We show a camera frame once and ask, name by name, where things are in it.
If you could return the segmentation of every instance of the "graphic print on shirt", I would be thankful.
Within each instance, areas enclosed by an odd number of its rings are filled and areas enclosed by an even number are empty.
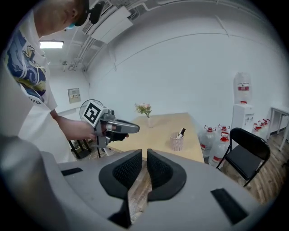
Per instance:
[[[5,64],[14,79],[21,84],[26,92],[39,98],[46,91],[46,68],[35,61],[35,49],[27,42],[20,31],[17,31],[12,38],[5,57]]]

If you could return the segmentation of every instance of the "black folding chair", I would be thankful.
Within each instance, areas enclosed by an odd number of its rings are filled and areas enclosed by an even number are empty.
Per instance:
[[[232,140],[239,145],[232,150]],[[270,157],[270,148],[265,140],[241,128],[230,132],[230,145],[218,164],[226,160],[247,180],[244,187],[256,176]]]

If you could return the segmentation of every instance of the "man's arm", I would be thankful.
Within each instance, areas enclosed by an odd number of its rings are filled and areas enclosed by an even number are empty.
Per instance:
[[[55,110],[51,111],[50,114],[52,118],[55,119],[58,123],[67,140],[92,139],[95,141],[94,129],[89,123],[69,120],[58,115]]]

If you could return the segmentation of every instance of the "pen holder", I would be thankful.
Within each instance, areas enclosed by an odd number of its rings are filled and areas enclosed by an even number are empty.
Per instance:
[[[171,148],[174,151],[181,151],[183,147],[184,137],[176,139],[178,132],[174,132],[171,135]]]

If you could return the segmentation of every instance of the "flower vase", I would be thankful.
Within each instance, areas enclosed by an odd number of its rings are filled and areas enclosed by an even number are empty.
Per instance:
[[[153,127],[153,123],[152,123],[152,120],[151,120],[151,117],[148,117],[148,127],[149,128],[152,128]]]

